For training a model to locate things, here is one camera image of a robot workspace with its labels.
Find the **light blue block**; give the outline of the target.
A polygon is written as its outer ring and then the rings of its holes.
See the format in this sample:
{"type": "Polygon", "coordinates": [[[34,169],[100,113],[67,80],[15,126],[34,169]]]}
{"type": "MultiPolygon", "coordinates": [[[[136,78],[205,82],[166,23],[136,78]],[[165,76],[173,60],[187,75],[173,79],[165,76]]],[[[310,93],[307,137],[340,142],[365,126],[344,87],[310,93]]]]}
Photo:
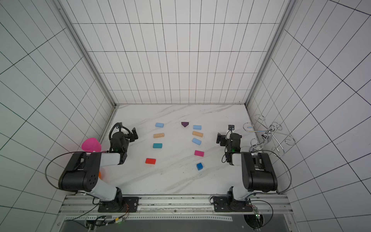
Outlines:
{"type": "Polygon", "coordinates": [[[193,126],[193,129],[194,130],[201,130],[202,129],[202,126],[201,125],[194,125],[193,126]]]}
{"type": "Polygon", "coordinates": [[[194,144],[196,144],[196,145],[201,145],[201,143],[202,143],[202,141],[199,140],[199,139],[197,139],[197,138],[193,138],[193,139],[192,139],[192,142],[193,142],[194,144]]]}
{"type": "Polygon", "coordinates": [[[164,123],[156,123],[155,124],[156,127],[159,127],[159,128],[163,128],[164,127],[164,123]]]}

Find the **tan wooden block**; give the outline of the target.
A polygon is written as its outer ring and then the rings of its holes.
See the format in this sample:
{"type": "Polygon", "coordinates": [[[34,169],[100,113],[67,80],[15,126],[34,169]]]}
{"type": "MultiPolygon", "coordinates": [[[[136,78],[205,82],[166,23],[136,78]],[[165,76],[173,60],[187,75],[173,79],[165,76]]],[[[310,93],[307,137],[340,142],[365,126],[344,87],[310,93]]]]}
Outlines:
{"type": "Polygon", "coordinates": [[[165,136],[164,133],[156,133],[156,134],[153,135],[153,138],[162,138],[164,136],[165,136]]]}
{"type": "Polygon", "coordinates": [[[197,132],[197,131],[193,131],[193,132],[192,132],[192,135],[194,135],[194,136],[198,136],[198,137],[203,137],[203,133],[201,133],[201,132],[197,132]]]}

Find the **teal block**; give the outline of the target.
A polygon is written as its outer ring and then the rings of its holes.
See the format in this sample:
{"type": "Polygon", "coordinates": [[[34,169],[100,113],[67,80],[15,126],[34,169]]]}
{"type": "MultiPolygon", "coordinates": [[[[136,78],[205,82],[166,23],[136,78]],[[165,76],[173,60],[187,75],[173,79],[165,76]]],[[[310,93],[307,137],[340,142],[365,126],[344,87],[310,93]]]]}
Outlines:
{"type": "Polygon", "coordinates": [[[162,143],[154,143],[153,144],[153,148],[154,149],[161,149],[163,147],[163,144],[162,143]]]}

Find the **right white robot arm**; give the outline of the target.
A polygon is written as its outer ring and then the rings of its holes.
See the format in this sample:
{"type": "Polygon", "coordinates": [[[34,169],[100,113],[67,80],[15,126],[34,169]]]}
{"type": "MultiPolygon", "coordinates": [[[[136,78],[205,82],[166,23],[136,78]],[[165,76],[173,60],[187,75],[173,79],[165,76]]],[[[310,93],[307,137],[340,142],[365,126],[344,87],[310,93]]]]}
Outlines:
{"type": "Polygon", "coordinates": [[[250,198],[257,194],[276,191],[278,181],[269,155],[250,149],[249,152],[241,151],[242,136],[234,133],[234,125],[228,126],[225,135],[218,134],[216,142],[225,148],[222,162],[237,166],[242,171],[242,183],[232,186],[225,197],[212,198],[215,212],[254,212],[250,198]]]}

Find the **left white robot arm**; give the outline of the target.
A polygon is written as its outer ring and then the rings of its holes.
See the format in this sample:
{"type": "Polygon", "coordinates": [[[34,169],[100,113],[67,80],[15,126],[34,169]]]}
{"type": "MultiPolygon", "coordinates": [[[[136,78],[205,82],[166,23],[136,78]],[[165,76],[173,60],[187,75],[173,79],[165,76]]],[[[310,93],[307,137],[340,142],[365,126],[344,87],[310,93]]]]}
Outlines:
{"type": "Polygon", "coordinates": [[[124,197],[118,187],[104,182],[100,168],[123,165],[128,154],[129,143],[138,139],[135,128],[129,130],[121,122],[110,130],[108,152],[73,153],[59,179],[59,188],[64,191],[83,192],[100,200],[100,213],[134,213],[137,211],[139,197],[124,197]]]}

